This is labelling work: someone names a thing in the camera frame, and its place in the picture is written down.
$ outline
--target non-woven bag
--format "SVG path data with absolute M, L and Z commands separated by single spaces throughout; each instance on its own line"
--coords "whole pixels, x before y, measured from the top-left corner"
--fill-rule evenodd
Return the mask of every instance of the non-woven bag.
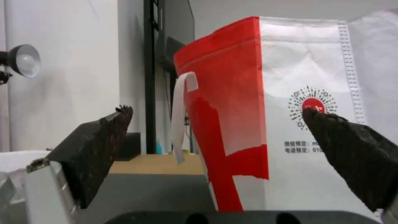
M 355 68 L 348 27 L 355 21 L 250 17 L 175 54 L 174 153 L 181 162 L 183 98 L 218 210 L 343 210 L 379 220 L 301 117 L 311 107 L 367 124 L 367 80 Z

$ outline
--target gray surface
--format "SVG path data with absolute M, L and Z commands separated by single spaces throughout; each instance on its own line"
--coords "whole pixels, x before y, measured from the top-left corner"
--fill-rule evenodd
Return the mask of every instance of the gray surface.
M 205 176 L 110 174 L 79 224 L 100 224 L 131 211 L 214 211 Z

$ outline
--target cable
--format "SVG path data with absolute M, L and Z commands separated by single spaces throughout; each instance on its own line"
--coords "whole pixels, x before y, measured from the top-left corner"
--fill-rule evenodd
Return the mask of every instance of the cable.
M 169 108 L 169 117 L 170 117 L 170 120 L 172 120 L 172 112 L 170 109 L 170 102 L 169 102 L 169 90 L 167 88 L 166 71 L 164 69 L 163 69 L 163 76 L 164 76 L 164 86 L 166 87 L 166 100 L 167 100 L 167 106 Z

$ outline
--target white wall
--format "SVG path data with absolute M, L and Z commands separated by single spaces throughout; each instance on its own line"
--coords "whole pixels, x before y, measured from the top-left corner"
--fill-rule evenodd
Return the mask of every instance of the white wall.
M 0 0 L 0 51 L 6 50 L 4 0 Z M 0 85 L 0 152 L 10 150 L 10 120 L 8 110 L 8 85 Z
M 9 82 L 12 150 L 54 147 L 119 104 L 117 1 L 6 0 L 7 48 L 41 55 L 34 79 Z
M 141 153 L 146 153 L 144 0 L 118 0 L 120 102 L 133 107 L 128 131 L 141 133 Z
M 190 0 L 195 38 L 248 16 L 350 20 L 398 8 L 397 0 Z

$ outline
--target black metal frame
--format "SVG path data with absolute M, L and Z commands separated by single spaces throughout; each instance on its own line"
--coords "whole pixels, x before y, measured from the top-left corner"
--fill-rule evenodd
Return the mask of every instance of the black metal frame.
M 158 28 L 158 24 L 154 20 L 154 4 L 158 5 L 158 1 L 144 0 L 145 126 L 147 154 L 156 153 L 154 29 Z

